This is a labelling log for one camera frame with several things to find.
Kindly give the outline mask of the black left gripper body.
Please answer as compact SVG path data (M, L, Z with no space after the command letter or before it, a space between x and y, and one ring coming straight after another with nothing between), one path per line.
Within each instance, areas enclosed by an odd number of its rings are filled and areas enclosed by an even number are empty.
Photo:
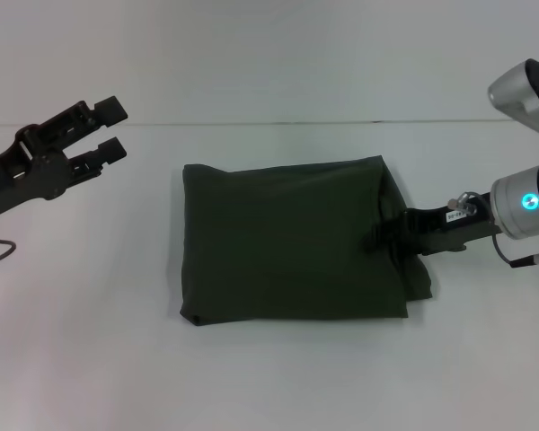
M37 125L22 128L0 154L0 212L37 198L52 200L69 186L68 158L59 148L42 142L39 130Z

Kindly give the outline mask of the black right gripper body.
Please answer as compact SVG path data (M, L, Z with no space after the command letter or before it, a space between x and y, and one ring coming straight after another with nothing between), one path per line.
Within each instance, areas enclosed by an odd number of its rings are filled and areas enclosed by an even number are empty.
M499 234L490 220L490 194L471 195L474 215L454 215L448 207L408 209L402 216L402 246L413 254L428 256L440 252L459 252L466 243Z

